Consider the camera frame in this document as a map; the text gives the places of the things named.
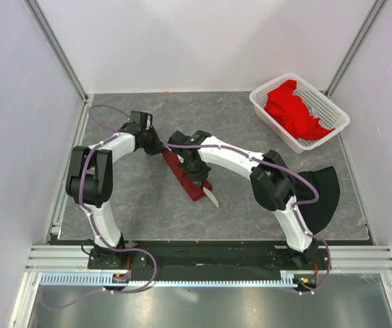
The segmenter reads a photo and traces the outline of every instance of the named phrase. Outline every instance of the white wall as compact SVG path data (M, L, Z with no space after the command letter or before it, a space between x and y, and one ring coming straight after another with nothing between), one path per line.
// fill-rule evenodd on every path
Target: white wall
M24 2L0 1L0 327L43 241L80 108Z
M392 250L392 1L334 96L351 117L343 133L372 232Z
M324 90L373 0L39 0L89 93Z

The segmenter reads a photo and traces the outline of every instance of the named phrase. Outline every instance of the wire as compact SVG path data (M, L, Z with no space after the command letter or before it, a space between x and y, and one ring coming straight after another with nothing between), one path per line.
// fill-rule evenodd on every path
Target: wire
M82 242L80 248L81 248L81 251L82 251L83 253L85 253L87 256L91 256L91 253L88 253L88 252L84 249L85 243L86 243L87 241L89 241L89 242L91 242L91 243L94 242L94 241L92 241L91 239L86 239L84 242Z
M314 262L314 274L311 276L311 279L313 279L318 273L319 273L319 266L317 265L317 262Z
M303 282L300 282L300 284L301 285L303 285L306 289L308 289L308 290L312 290L312 291L314 291L315 289L314 288L311 288L311 287L308 287L306 284L304 284Z
M48 306L47 304L45 304L45 302L44 302L44 300L42 298L43 291L44 291L43 288L41 288L40 291L39 291L39 303L43 306L44 309L46 309L48 311L54 312L54 311L60 311L60 310L66 309L68 306L71 306L73 304L76 304L77 302L83 301L84 299L87 299L89 296L92 296L92 295L95 295L95 294L97 294L99 292L102 292L103 289L102 288L94 289L93 291L87 292L84 296L79 297L78 299L75 299L74 301L71 301L71 302L69 302L67 304L64 304L64 305L61 305L61 306L57 306L57 307L51 307L51 306Z
M324 279L322 280L322 282L316 286L315 291L319 290L328 280L328 276L330 275L330 271L331 271L331 252L330 252L330 248L328 246L328 243L320 236L316 236L316 235L311 235L315 240L320 241L321 243L324 244L325 248L326 248L326 254L328 256L327 258L327 263L328 263L328 267L326 268L326 272L325 272L325 276Z
M96 105L93 105L93 106L91 106L91 107L88 108L88 114L89 114L89 117L91 118L91 120L93 120L95 123L97 123L97 124L98 124L99 126L101 126L102 128L106 128L107 130L110 130L110 131L112 131L112 132L114 132L114 133L117 133L118 130L112 128L111 126L108 126L108 125L104 124L103 122L99 121L94 115L92 115L92 110L93 110L94 108L98 108L98 107L105 107L105 108L113 109L113 110L115 110L115 111L120 112L121 114L123 114L123 115L126 116L127 118L129 118L129 115L127 115L124 111L122 111L121 109L119 109L119 108L117 108L117 107L114 107L114 106L109 106L109 105L105 105L105 104L96 104Z

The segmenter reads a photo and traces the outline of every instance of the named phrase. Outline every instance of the white plastic basket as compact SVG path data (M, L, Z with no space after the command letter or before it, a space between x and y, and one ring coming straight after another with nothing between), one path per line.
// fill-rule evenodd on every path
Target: white plastic basket
M335 128L333 132L319 140L295 139L264 110L265 104L267 103L267 93L279 87L286 80L295 80L298 82L297 88L293 94L302 98L302 101L307 105L311 114L315 118L320 118L320 124L324 128ZM306 82L302 77L294 73L287 73L267 82L253 91L249 98L254 104L255 113L259 118L270 126L270 128L272 128L272 130L298 154L322 145L342 131L350 121L349 116L336 104L325 97L325 95L310 83Z

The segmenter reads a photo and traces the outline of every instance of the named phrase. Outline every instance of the red towel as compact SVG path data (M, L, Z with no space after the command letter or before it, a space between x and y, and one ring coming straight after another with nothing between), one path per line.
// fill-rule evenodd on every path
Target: red towel
M293 138L318 140L333 131L323 128L320 118L314 118L301 97L293 95L296 81L288 80L268 93L264 108Z
M188 178L187 174L183 169L177 166L180 161L177 154L169 151L168 149L165 152L162 152L162 156L166 160L168 166L170 166L171 170L173 171L174 175L176 176L177 180L181 183L182 187L185 189L187 194L191 197L192 200L196 201L205 196L203 189L197 187L190 178ZM205 181L204 185L205 188L212 190L212 185L209 181Z

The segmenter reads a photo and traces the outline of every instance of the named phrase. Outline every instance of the aluminum frame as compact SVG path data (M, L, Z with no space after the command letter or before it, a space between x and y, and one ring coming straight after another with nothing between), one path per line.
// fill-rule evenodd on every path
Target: aluminum frame
M343 138L341 137L341 134L343 134L343 131L342 131L342 133L339 133L337 135L337 137L339 138L341 151L343 153L343 157L345 159L346 166L348 167L348 172L351 177L352 185L354 186L354 192L355 192L355 196L357 197L357 200L358 200L358 205L360 206L361 215L365 218L367 231L369 232L369 237L370 237L372 243L375 245L376 243L375 243L375 239L374 239L374 234L372 233L371 224L369 223L369 217L367 216L365 207L363 205L364 204L363 196L361 194L361 190L358 185L358 179L355 174L354 166L352 164L352 159L351 159L351 156L348 152L348 149L346 148L345 142L343 141Z
M91 248L91 246L85 246L86 250ZM332 257L330 273L332 275L380 273L392 310L392 255L387 246L330 246L330 251ZM43 273L83 273L86 276L93 276L97 273L125 272L125 270L88 270L87 265L88 256L80 250L79 246L33 246L8 327L27 327ZM286 274L311 273L310 271L283 272ZM167 286L173 287L176 283L161 283L162 288Z
M54 34L53 29L44 15L44 12L42 11L38 1L24 0L24 2L29 8L31 14L34 16L36 23L47 39L47 42L49 43L49 46L54 55L57 57L60 66L64 69L66 75L70 79L70 82L73 85L76 93L81 99L83 99L83 101L86 101L88 99L88 93L84 90L79 78L75 74L73 67L71 66L62 46L57 40L56 35Z
M86 124L88 123L88 108L92 105L93 101L94 95L91 95L87 99L87 101L83 103L79 116L79 121L77 122L76 131L74 133L73 140L70 143L70 149L80 145L81 141L83 140L83 136L85 135L86 130ZM62 179L60 181L59 190L57 191L56 198L54 199L53 206L51 207L50 219L48 222L47 229L45 230L47 231L47 233L43 240L44 244L49 241L52 234L59 236L60 228L62 226L62 218L65 212L66 200L68 199L68 196L65 192L65 182L66 176L68 175L69 156L70 154L68 154L65 160L65 168L64 173L62 174Z
M339 86L340 81L348 70L355 55L358 53L358 50L360 49L361 45L365 41L367 34L371 30L372 25L375 23L378 15L381 13L386 2L387 0L375 0L370 11L367 13L365 20L363 21L363 24L357 32L357 35L352 41L351 46L349 47L345 57L341 61L339 68L337 69L334 77L332 78L328 89L325 91L325 95L327 95L327 97L330 98L334 94L336 88Z

